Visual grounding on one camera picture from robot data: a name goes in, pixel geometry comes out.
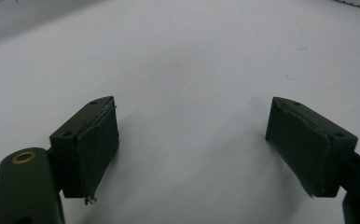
white background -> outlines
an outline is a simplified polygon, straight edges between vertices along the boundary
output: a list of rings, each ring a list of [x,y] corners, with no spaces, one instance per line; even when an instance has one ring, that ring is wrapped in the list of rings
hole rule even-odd
[[[0,1],[0,161],[114,95],[120,147],[67,223],[343,223],[264,140],[273,96],[359,137],[360,8],[330,0]]]

